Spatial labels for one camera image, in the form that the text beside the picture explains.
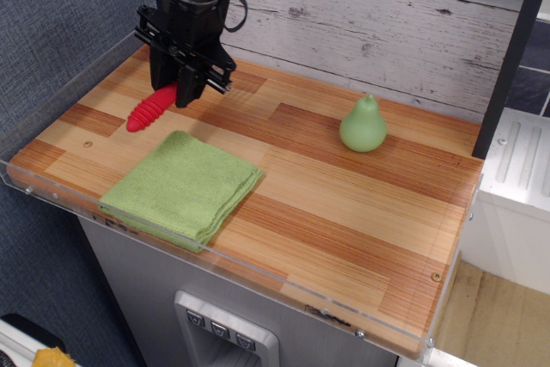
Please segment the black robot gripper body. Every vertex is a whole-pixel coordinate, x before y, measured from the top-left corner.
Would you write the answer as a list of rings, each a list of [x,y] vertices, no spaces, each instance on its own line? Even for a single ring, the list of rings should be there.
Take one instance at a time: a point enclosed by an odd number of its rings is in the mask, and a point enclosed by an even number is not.
[[[145,5],[137,9],[136,36],[147,45],[168,48],[182,66],[205,73],[206,85],[224,94],[231,88],[233,58],[221,45],[229,0],[170,0],[168,13]]]

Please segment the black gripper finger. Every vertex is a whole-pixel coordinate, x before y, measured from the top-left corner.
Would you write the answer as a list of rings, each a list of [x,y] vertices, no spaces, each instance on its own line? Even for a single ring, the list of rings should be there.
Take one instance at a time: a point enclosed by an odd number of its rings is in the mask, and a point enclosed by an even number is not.
[[[150,45],[151,86],[157,91],[175,82],[179,75],[179,64],[168,48],[158,42]]]
[[[206,85],[205,73],[189,65],[182,66],[176,83],[175,105],[185,108],[202,95]]]

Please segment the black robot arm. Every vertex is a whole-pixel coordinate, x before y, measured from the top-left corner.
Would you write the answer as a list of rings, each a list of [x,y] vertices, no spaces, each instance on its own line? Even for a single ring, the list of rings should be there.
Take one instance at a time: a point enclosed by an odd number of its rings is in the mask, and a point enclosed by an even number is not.
[[[175,105],[188,106],[206,86],[226,93],[235,70],[221,35],[230,0],[156,0],[138,8],[136,36],[150,48],[153,89],[176,87]]]

